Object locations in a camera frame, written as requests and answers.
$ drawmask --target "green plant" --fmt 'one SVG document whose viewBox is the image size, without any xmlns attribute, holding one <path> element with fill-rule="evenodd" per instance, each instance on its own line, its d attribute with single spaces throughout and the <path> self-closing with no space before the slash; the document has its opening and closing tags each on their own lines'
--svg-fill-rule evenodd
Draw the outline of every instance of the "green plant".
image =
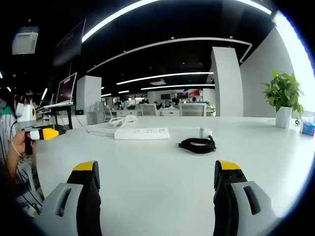
<svg viewBox="0 0 315 236">
<path fill-rule="evenodd" d="M 264 91 L 267 102 L 274 108 L 276 112 L 280 107 L 292 107 L 293 112 L 303 113 L 303 106 L 299 104 L 300 95 L 304 93 L 300 90 L 300 84 L 296 81 L 294 73 L 291 76 L 288 74 L 279 74 L 276 71 L 271 71 L 274 79 L 271 83 L 261 83 L 267 86 Z"/>
</svg>

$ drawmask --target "white power strip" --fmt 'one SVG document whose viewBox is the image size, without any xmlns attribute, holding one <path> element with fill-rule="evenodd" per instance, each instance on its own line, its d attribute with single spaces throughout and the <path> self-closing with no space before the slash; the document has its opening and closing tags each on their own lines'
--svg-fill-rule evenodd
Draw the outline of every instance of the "white power strip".
<svg viewBox="0 0 315 236">
<path fill-rule="evenodd" d="M 118 129 L 114 135 L 115 139 L 169 139 L 168 128 L 140 128 L 140 129 Z"/>
</svg>

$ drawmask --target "white pot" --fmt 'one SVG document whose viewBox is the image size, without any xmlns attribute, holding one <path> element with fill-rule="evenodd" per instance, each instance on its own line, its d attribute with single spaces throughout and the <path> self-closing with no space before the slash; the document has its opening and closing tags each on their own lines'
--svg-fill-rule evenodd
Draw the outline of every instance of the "white pot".
<svg viewBox="0 0 315 236">
<path fill-rule="evenodd" d="M 280 107 L 276 113 L 276 126 L 289 129 L 292 116 L 292 107 Z"/>
</svg>

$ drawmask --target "potted plant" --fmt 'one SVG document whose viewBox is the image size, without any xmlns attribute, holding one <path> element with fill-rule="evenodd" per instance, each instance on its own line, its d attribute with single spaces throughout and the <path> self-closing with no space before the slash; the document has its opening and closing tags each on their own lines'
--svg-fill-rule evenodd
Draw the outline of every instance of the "potted plant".
<svg viewBox="0 0 315 236">
<path fill-rule="evenodd" d="M 279 74 L 271 71 L 274 79 L 271 83 L 262 83 L 267 86 L 264 91 L 267 102 L 276 109 L 276 126 L 281 128 L 290 127 L 292 111 L 303 113 L 303 106 L 299 104 L 299 97 L 303 95 L 300 84 L 296 81 L 294 73 L 292 75 Z"/>
</svg>

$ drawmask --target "black ceiling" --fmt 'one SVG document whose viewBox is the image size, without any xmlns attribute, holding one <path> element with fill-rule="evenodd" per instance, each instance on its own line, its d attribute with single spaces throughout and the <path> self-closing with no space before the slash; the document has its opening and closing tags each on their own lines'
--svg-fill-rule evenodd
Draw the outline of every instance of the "black ceiling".
<svg viewBox="0 0 315 236">
<path fill-rule="evenodd" d="M 22 87 L 35 93 L 43 92 L 45 87 L 50 88 L 49 91 L 55 90 L 58 82 L 67 76 L 70 66 L 68 63 L 59 69 L 51 67 L 55 45 L 84 18 L 87 19 L 87 32 L 107 16 L 136 1 L 60 0 L 48 5 L 39 2 L 36 9 L 35 4 L 30 6 L 28 2 L 15 2 L 18 7 L 11 6 L 14 10 L 8 10 L 10 14 L 6 17 L 1 16 L 1 21 L 8 24 L 4 26 L 4 37 L 0 38 L 0 72 L 4 76 L 0 86 Z M 259 4 L 274 10 L 271 3 L 266 4 L 265 1 Z M 11 54 L 12 38 L 21 26 L 38 26 L 40 29 L 34 55 Z M 82 54 L 72 61 L 71 71 L 77 71 L 82 77 L 94 65 L 123 51 L 172 37 L 233 36 L 234 39 L 253 44 L 249 56 L 272 27 L 270 15 L 238 1 L 161 0 L 129 12 L 100 29 L 83 43 Z M 246 45 L 231 42 L 176 42 L 122 56 L 88 74 L 102 77 L 103 93 L 115 94 L 126 89 L 139 92 L 143 87 L 151 87 L 150 81 L 120 86 L 116 83 L 169 73 L 209 72 L 212 46 L 233 47 L 238 59 L 247 49 Z M 206 78 L 207 75 L 178 76 L 165 78 L 165 81 L 168 85 L 202 84 Z"/>
</svg>

